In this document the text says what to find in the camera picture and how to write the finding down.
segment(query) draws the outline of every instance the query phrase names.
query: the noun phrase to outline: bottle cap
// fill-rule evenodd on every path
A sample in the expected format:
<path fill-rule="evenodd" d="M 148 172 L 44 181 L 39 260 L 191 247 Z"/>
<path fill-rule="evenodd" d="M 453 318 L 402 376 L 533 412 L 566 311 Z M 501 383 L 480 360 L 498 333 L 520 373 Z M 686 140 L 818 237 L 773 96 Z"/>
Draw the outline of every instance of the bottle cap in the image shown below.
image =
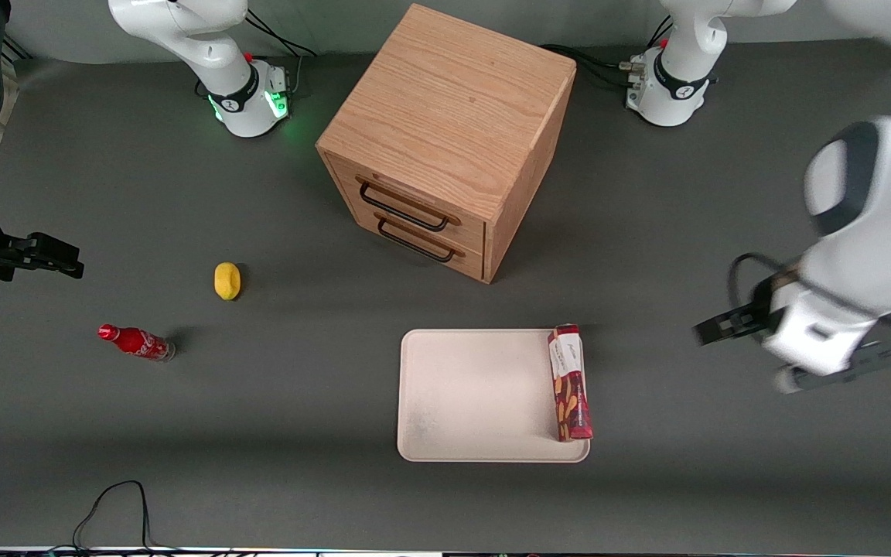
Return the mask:
<path fill-rule="evenodd" d="M 119 327 L 108 323 L 98 328 L 98 338 L 103 340 L 116 340 L 119 337 Z"/>

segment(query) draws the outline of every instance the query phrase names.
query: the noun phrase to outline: gray table surface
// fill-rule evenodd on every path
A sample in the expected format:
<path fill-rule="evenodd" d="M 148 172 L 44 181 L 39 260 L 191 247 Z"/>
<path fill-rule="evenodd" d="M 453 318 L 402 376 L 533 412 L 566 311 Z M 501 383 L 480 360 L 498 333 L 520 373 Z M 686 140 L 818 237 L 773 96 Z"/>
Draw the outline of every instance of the gray table surface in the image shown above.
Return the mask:
<path fill-rule="evenodd" d="M 690 331 L 727 307 L 732 257 L 813 243 L 802 173 L 891 114 L 891 50 L 731 46 L 679 129 L 581 73 L 489 286 L 358 229 L 329 180 L 314 142 L 368 60 L 307 60 L 292 119 L 254 140 L 216 123 L 183 63 L 22 67 L 0 220 L 76 244 L 86 271 L 0 282 L 0 544 L 64 543 L 135 478 L 172 545 L 891 554 L 891 370 L 784 396 L 775 357 Z M 212 290 L 220 261 L 244 265 L 236 302 Z M 408 330 L 565 321 L 587 351 L 586 461 L 397 454 Z M 181 354 L 125 357 L 103 322 Z M 133 545 L 138 521 L 118 491 L 85 542 Z"/>

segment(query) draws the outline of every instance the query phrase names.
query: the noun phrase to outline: red bottle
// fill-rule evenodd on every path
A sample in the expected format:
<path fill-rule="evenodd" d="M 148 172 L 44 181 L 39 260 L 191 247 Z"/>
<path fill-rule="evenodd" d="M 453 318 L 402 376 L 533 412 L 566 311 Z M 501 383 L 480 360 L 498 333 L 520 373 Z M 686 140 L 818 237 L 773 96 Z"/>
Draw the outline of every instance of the red bottle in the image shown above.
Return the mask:
<path fill-rule="evenodd" d="M 128 355 L 155 362 L 167 362 L 176 352 L 173 343 L 135 327 L 120 329 L 105 324 L 98 328 L 98 338 L 111 342 Z"/>

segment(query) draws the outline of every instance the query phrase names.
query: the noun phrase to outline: wooden cabinet top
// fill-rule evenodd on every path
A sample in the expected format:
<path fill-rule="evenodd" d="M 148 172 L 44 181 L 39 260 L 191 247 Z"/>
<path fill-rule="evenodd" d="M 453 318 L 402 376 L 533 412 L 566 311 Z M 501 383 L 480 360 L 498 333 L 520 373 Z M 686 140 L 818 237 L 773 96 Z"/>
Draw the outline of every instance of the wooden cabinet top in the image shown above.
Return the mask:
<path fill-rule="evenodd" d="M 318 146 L 495 221 L 575 68 L 413 4 Z"/>

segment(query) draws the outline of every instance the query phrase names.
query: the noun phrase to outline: green light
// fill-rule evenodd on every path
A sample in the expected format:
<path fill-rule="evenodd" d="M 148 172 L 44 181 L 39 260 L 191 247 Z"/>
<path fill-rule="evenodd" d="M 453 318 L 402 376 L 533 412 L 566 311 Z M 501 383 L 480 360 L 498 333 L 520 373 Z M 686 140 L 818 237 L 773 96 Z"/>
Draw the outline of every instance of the green light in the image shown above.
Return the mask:
<path fill-rule="evenodd" d="M 215 118 L 222 122 L 222 114 L 219 114 L 219 107 L 215 105 L 215 101 L 212 100 L 212 95 L 208 96 L 208 102 L 212 105 L 212 110 L 215 111 Z"/>
<path fill-rule="evenodd" d="M 287 95 L 263 91 L 263 98 L 270 105 L 270 110 L 273 111 L 273 115 L 277 117 L 277 120 L 287 116 Z"/>

